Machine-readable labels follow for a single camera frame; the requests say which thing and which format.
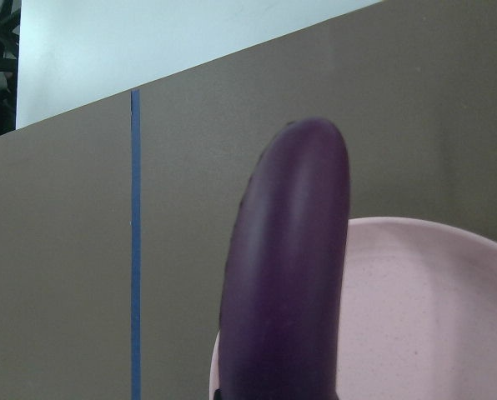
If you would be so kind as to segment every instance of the toy eggplant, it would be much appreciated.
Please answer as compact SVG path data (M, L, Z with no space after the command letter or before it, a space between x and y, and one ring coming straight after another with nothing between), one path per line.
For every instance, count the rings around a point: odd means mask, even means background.
M329 121L287 125L248 182L220 310L221 400L337 400L349 162Z

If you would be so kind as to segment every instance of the white surface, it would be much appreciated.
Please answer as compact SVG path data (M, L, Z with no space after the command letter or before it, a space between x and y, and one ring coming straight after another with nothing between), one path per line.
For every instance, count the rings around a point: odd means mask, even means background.
M217 386L215 349L210 396ZM351 220L337 387L340 400L496 400L497 243L434 222Z
M23 0L17 128L379 0Z

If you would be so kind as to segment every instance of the eggplant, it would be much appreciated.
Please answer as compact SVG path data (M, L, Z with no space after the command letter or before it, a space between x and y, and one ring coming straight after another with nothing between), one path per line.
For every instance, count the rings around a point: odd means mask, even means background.
M337 400L349 161L328 120L292 122L260 157L226 263L222 400Z

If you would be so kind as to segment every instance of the speckled plate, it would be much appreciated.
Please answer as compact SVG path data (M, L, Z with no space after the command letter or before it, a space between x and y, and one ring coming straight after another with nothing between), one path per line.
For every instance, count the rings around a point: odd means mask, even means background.
M497 400L496 242L435 222L353 219L341 298L340 400ZM216 346L210 399L217 358Z

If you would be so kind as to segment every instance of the blue line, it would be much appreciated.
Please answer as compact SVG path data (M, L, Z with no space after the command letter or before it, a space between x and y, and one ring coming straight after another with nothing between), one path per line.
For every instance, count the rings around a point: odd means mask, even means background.
M141 109L139 90L131 94L132 130L132 400L141 400Z

